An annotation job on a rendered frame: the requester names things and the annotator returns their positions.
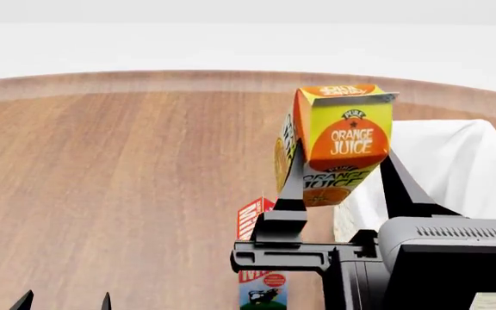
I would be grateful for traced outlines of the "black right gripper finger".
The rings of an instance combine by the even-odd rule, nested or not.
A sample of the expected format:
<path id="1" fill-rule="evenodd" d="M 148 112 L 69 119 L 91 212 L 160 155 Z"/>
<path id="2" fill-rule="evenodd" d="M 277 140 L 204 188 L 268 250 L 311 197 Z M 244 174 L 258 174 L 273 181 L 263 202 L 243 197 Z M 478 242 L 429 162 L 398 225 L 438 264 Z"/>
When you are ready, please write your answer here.
<path id="1" fill-rule="evenodd" d="M 462 216 L 430 198 L 393 151 L 381 162 L 380 171 L 389 219 Z"/>
<path id="2" fill-rule="evenodd" d="M 260 214 L 251 234 L 255 243 L 301 243 L 301 232 L 307 223 L 303 201 L 304 151 L 297 141 L 286 182 L 272 211 Z"/>

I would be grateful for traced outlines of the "orange juice carton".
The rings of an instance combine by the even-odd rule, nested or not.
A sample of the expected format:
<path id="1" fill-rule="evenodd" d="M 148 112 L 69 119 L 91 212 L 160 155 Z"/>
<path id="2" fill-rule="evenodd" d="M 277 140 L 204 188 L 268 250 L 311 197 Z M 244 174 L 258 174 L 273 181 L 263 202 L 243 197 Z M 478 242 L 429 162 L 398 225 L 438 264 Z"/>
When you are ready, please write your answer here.
<path id="1" fill-rule="evenodd" d="M 344 201 L 388 156 L 398 95 L 375 84 L 296 90 L 274 148 L 277 190 L 300 175 L 305 206 Z"/>

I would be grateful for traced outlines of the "wicker basket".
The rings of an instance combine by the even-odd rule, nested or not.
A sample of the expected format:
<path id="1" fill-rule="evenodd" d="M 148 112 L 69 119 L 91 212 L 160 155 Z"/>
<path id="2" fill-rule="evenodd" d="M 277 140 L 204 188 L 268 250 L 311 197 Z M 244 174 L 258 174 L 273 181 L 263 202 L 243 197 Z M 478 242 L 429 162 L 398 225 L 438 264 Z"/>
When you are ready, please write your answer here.
<path id="1" fill-rule="evenodd" d="M 334 208 L 334 238 L 337 242 L 347 242 L 360 229 L 356 223 L 355 210 L 349 203 Z M 496 310 L 496 294 L 476 294 L 469 310 Z"/>

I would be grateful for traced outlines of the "red milk carton with cow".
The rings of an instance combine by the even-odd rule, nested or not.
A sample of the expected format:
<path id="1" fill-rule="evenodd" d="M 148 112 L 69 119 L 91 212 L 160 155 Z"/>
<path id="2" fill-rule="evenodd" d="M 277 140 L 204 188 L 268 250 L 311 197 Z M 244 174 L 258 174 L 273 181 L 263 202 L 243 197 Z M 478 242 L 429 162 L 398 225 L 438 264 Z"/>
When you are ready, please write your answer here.
<path id="1" fill-rule="evenodd" d="M 264 197 L 243 206 L 237 215 L 237 240 L 249 240 L 257 217 L 274 206 Z M 239 310 L 288 310 L 286 271 L 241 270 L 238 275 Z"/>

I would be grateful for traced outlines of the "white cloth basket liner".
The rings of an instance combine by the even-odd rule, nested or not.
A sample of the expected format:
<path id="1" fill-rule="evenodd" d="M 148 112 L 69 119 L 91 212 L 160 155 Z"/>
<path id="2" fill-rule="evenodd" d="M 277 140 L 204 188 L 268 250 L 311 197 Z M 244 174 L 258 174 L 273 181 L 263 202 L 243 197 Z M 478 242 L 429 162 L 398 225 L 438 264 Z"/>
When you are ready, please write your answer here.
<path id="1" fill-rule="evenodd" d="M 436 203 L 496 219 L 496 130 L 488 121 L 395 121 L 392 151 Z"/>

